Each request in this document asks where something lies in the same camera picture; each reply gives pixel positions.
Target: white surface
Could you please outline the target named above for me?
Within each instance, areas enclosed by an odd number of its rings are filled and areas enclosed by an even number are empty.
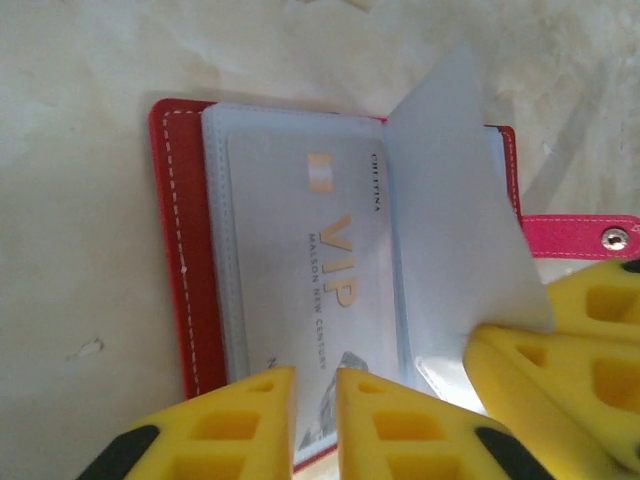
[[[525,212],[640,213],[635,0],[355,3],[0,3],[0,478],[72,478],[181,398],[145,123],[161,97],[384,115],[462,31],[485,121],[519,135]]]

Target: white card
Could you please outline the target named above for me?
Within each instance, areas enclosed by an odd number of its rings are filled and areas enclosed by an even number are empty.
[[[384,146],[275,132],[227,145],[249,369],[296,366],[301,440],[345,353],[397,378]]]
[[[365,117],[218,103],[202,113],[202,130],[227,375],[230,381],[235,381],[250,375],[251,370],[231,194],[233,162],[229,161],[227,138],[234,132],[263,131],[303,135],[313,132],[370,140],[382,138],[382,125]]]
[[[461,364],[471,331],[485,322],[551,331],[554,320],[492,165],[476,79],[471,52],[455,50],[394,109],[385,139],[407,370],[423,390],[477,409]]]

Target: white stitching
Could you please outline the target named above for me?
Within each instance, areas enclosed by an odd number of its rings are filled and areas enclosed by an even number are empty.
[[[626,217],[620,217],[620,216],[609,216],[609,215],[605,215],[604,218],[575,218],[573,215],[562,215],[560,217],[545,217],[545,218],[539,218],[539,217],[525,217],[524,221],[527,223],[531,223],[531,222],[567,222],[567,223],[572,223],[572,222],[590,222],[590,223],[626,223],[626,224],[633,224],[633,220],[631,220],[630,218],[626,218]]]
[[[570,257],[576,260],[581,258],[617,258],[616,255],[607,255],[606,253],[577,253],[577,252],[541,252],[539,250],[533,251],[534,255],[542,255],[545,257],[561,256]]]
[[[187,263],[184,257],[184,248],[182,246],[182,232],[180,231],[180,211],[178,210],[178,195],[176,192],[176,183],[173,174],[173,155],[171,154],[171,140],[169,138],[169,116],[182,114],[195,114],[193,110],[173,110],[165,112],[162,118],[162,127],[164,129],[165,151],[167,153],[167,166],[169,168],[169,186],[171,188],[171,198],[173,201],[173,220],[176,225],[176,238],[178,239],[178,257],[180,258],[180,273],[182,275],[182,290],[184,300],[187,305],[187,328],[189,330],[189,348],[191,350],[191,371],[193,373],[193,381],[196,385],[196,396],[200,395],[200,378],[198,376],[198,366],[196,360],[196,348],[193,336],[193,319],[191,318],[191,302],[189,298],[189,284],[187,282]]]
[[[511,138],[503,132],[502,133],[502,138],[507,140],[507,142],[505,142],[508,145],[509,148],[509,176],[511,177],[511,204],[513,205],[513,210],[516,212],[516,215],[518,214],[518,204],[520,203],[520,199],[518,198],[518,194],[516,193],[516,185],[518,182],[518,179],[516,178],[516,167],[515,167],[515,154],[514,154],[514,149],[513,149],[513,142],[511,141]]]

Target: yellow foam block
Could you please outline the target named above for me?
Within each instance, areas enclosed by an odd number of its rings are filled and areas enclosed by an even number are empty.
[[[489,414],[558,478],[638,478],[639,347],[486,326],[465,368]]]
[[[342,480],[552,478],[498,422],[360,370],[336,408]]]
[[[640,345],[640,274],[597,263],[547,287],[557,332]]]
[[[274,368],[142,419],[160,433],[127,480],[290,479],[295,371]]]

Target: metal snap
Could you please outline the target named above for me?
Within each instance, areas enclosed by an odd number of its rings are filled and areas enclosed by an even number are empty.
[[[609,228],[602,234],[602,246],[607,250],[619,251],[629,245],[629,234],[621,228]]]

